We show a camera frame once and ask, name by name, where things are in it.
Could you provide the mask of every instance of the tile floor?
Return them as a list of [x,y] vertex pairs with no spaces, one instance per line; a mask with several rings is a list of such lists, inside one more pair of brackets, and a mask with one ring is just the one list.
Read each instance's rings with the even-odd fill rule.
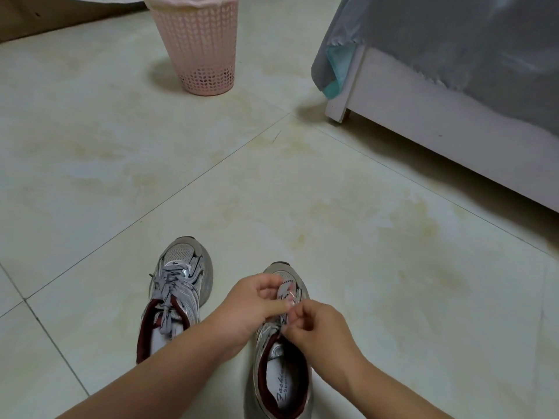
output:
[[[131,368],[148,273],[190,234],[215,267],[203,317],[286,260],[452,415],[559,416],[559,215],[325,120],[309,71],[338,3],[242,0],[213,98],[181,90],[149,13],[0,45],[0,417],[54,418]],[[249,358],[186,417],[242,417]],[[315,388],[314,417],[359,417]]]

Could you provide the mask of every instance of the shoe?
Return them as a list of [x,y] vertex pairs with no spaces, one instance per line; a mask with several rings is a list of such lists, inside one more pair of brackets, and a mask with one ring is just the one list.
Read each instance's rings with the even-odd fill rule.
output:
[[[288,263],[272,263],[264,273],[278,274],[283,283],[278,298],[309,298],[305,284]],[[305,356],[280,332],[282,315],[264,323],[256,333],[252,373],[245,393],[247,419],[310,419],[312,372]]]
[[210,255],[192,237],[175,239],[150,276],[150,301],[142,314],[136,364],[199,322],[199,308],[213,285]]

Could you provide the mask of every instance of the forearm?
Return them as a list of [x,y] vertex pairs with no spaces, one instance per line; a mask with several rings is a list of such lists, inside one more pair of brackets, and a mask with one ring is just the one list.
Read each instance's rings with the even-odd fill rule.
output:
[[353,368],[345,395],[367,419],[452,419],[365,358]]
[[220,364],[211,324],[200,323],[59,419],[175,419]]

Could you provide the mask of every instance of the person's left arm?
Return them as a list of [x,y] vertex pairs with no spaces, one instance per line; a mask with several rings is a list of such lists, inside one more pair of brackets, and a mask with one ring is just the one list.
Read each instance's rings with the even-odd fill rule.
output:
[[289,301],[275,300],[281,283],[270,274],[241,279],[205,320],[58,419],[180,417],[221,363],[240,352],[268,317],[290,309]]

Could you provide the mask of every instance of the gray bed sheet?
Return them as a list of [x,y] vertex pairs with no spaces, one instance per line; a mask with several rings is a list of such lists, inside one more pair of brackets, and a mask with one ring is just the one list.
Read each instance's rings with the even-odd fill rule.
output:
[[559,136],[559,0],[342,0],[311,69],[328,97],[356,45]]

